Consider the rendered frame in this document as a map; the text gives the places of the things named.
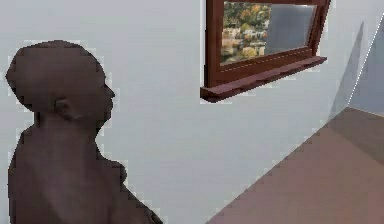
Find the brown framed window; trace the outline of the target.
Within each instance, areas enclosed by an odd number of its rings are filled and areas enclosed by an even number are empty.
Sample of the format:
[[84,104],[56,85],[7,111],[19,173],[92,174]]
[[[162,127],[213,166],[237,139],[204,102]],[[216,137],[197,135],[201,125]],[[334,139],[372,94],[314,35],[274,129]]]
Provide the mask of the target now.
[[331,0],[206,0],[204,84],[216,103],[326,59],[317,54]]

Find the dark brown bust statue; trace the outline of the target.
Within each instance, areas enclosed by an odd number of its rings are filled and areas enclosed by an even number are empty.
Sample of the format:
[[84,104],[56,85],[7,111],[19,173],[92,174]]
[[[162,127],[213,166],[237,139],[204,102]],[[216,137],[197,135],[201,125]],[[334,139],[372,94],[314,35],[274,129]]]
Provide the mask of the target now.
[[115,94],[94,55],[63,40],[22,47],[6,80],[34,114],[9,166],[10,224],[164,224],[97,146]]

